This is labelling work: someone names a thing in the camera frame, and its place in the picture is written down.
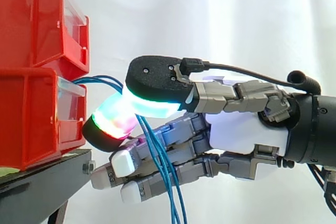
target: white fingertip pad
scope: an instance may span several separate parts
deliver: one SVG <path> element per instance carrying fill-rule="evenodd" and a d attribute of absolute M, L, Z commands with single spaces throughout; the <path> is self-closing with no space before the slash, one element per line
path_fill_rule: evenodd
<path fill-rule="evenodd" d="M 114 154 L 111 164 L 117 178 L 126 177 L 135 172 L 135 166 L 129 151 L 121 150 Z"/>
<path fill-rule="evenodd" d="M 126 204 L 138 204 L 141 203 L 141 195 L 139 191 L 138 183 L 130 181 L 124 184 L 120 189 L 122 202 Z"/>
<path fill-rule="evenodd" d="M 106 188 L 111 188 L 110 178 L 105 165 L 94 170 L 90 179 L 94 189 L 104 190 Z"/>

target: black cable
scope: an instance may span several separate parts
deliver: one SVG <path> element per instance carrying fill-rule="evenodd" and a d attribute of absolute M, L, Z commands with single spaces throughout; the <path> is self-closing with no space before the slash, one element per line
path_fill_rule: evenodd
<path fill-rule="evenodd" d="M 308 168 L 311 171 L 312 175 L 316 179 L 317 183 L 320 185 L 320 187 L 323 190 L 324 180 L 323 180 L 323 177 L 322 177 L 321 170 L 316 165 L 311 165 L 311 164 L 307 164 L 307 165 L 308 165 Z"/>
<path fill-rule="evenodd" d="M 304 73 L 300 71 L 291 72 L 287 77 L 288 81 L 280 81 L 239 67 L 224 64 L 209 63 L 207 61 L 203 61 L 203 64 L 204 64 L 204 70 L 220 69 L 220 70 L 232 71 L 236 73 L 245 74 L 247 76 L 251 76 L 260 80 L 264 80 L 276 85 L 302 90 L 311 94 L 321 94 L 321 87 L 319 83 L 307 77 Z"/>
<path fill-rule="evenodd" d="M 325 203 L 327 203 L 330 211 L 336 216 L 336 200 L 334 200 L 332 195 L 325 198 Z"/>

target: robotic hand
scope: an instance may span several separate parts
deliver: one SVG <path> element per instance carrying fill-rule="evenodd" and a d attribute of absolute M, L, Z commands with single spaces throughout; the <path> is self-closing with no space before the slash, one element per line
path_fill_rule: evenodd
<path fill-rule="evenodd" d="M 267 82 L 189 79 L 191 72 L 209 68 Z M 307 93 L 287 93 L 277 84 Z M 143 56 L 131 62 L 126 85 L 141 99 L 177 103 L 180 110 L 187 110 L 154 131 L 181 185 L 219 173 L 253 180 L 274 168 L 307 163 L 336 215 L 336 98 L 321 96 L 318 83 L 303 73 L 292 72 L 288 82 L 280 82 L 198 59 Z M 209 154 L 212 149 L 225 152 Z M 143 135 L 115 151 L 110 162 L 93 172 L 91 181 L 96 189 L 123 184 L 124 202 L 142 202 L 165 192 Z"/>

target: cable connector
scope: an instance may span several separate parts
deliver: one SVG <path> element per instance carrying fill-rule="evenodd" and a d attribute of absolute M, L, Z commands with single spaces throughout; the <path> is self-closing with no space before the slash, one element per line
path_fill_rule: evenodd
<path fill-rule="evenodd" d="M 180 64 L 180 72 L 184 76 L 191 73 L 200 73 L 207 70 L 204 66 L 205 61 L 196 58 L 183 58 Z"/>

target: white wall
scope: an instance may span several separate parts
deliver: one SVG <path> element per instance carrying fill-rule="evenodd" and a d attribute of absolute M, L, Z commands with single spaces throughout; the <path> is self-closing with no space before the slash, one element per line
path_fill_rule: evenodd
<path fill-rule="evenodd" d="M 335 0 L 75 1 L 91 21 L 91 74 L 123 80 L 140 55 L 199 57 L 279 79 L 300 69 L 321 82 L 324 94 L 336 95 Z M 91 85 L 88 113 L 111 92 Z M 96 150 L 93 157 L 98 165 L 108 161 Z M 127 206 L 119 189 L 96 191 L 87 184 L 70 200 L 66 224 L 170 223 L 167 195 Z M 203 178 L 182 191 L 192 224 L 335 222 L 304 165 L 251 183 Z"/>

